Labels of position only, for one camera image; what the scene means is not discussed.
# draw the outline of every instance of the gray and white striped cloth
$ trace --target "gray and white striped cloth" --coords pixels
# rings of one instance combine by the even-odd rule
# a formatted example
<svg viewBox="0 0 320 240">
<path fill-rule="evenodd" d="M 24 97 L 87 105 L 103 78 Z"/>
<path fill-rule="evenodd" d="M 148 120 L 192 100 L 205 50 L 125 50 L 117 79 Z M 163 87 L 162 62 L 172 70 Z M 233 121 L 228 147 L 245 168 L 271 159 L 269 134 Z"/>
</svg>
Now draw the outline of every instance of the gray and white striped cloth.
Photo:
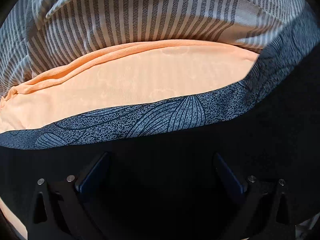
<svg viewBox="0 0 320 240">
<path fill-rule="evenodd" d="M 259 51 L 305 0 L 19 0 L 0 29 L 0 95 L 97 49 L 199 39 Z"/>
</svg>

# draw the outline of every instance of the round metal bolt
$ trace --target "round metal bolt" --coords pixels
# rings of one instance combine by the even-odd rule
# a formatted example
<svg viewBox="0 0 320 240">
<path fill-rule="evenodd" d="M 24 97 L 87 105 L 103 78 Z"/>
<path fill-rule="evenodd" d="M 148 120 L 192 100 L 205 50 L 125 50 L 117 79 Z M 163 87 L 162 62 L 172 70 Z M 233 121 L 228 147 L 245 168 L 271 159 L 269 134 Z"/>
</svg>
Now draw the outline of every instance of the round metal bolt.
<svg viewBox="0 0 320 240">
<path fill-rule="evenodd" d="M 44 179 L 39 179 L 38 180 L 38 185 L 42 185 L 42 184 L 44 184 Z"/>
<path fill-rule="evenodd" d="M 75 179 L 75 176 L 73 176 L 73 175 L 69 175 L 69 176 L 67 177 L 67 181 L 68 181 L 68 182 L 72 182 L 74 179 Z"/>
<path fill-rule="evenodd" d="M 284 186 L 284 185 L 285 185 L 285 180 L 284 180 L 284 179 L 279 179 L 279 184 L 280 184 L 281 186 Z"/>
<path fill-rule="evenodd" d="M 251 176 L 248 177 L 248 181 L 254 183 L 254 182 L 257 181 L 257 178 L 255 176 L 251 175 Z"/>
</svg>

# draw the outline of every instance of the speckled blue fabric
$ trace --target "speckled blue fabric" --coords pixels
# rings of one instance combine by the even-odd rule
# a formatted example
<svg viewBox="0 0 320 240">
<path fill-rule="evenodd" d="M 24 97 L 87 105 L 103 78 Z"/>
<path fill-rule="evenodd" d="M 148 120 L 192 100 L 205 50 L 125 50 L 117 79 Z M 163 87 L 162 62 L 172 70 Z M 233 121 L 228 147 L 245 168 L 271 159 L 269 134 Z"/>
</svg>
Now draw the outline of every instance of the speckled blue fabric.
<svg viewBox="0 0 320 240">
<path fill-rule="evenodd" d="M 0 145 L 45 149 L 63 145 L 152 135 L 233 119 L 263 100 L 320 41 L 316 18 L 308 5 L 263 49 L 241 81 L 207 93 L 151 104 L 90 111 L 40 129 L 0 134 Z"/>
</svg>

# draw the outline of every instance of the silver screw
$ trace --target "silver screw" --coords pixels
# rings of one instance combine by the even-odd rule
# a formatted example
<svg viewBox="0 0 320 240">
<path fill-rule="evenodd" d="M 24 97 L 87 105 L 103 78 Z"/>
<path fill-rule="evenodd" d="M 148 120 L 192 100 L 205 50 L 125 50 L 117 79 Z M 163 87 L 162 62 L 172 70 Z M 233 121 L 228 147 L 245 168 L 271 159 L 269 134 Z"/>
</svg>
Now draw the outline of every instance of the silver screw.
<svg viewBox="0 0 320 240">
<path fill-rule="evenodd" d="M 254 183 L 254 182 L 257 181 L 257 178 L 255 176 L 251 175 L 251 176 L 248 177 L 248 181 Z"/>
<path fill-rule="evenodd" d="M 42 184 L 44 184 L 44 179 L 39 179 L 38 180 L 38 185 L 42 185 Z"/>
<path fill-rule="evenodd" d="M 285 185 L 285 180 L 284 180 L 284 179 L 279 179 L 279 184 L 280 184 L 281 186 L 284 186 L 284 185 Z"/>
<path fill-rule="evenodd" d="M 68 181 L 68 182 L 72 182 L 74 179 L 75 179 L 75 176 L 73 176 L 73 175 L 69 175 L 69 176 L 67 177 L 67 181 Z"/>
</svg>

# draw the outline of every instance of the orange cloth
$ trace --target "orange cloth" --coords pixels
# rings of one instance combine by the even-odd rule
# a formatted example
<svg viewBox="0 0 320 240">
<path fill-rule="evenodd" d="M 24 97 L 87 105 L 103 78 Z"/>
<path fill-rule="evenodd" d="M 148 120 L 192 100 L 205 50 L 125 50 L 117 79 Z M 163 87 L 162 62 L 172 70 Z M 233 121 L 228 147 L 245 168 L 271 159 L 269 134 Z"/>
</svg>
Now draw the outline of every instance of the orange cloth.
<svg viewBox="0 0 320 240">
<path fill-rule="evenodd" d="M 117 45 L 48 70 L 1 100 L 0 132 L 91 110 L 212 91 L 244 78 L 258 54 L 210 41 Z"/>
</svg>

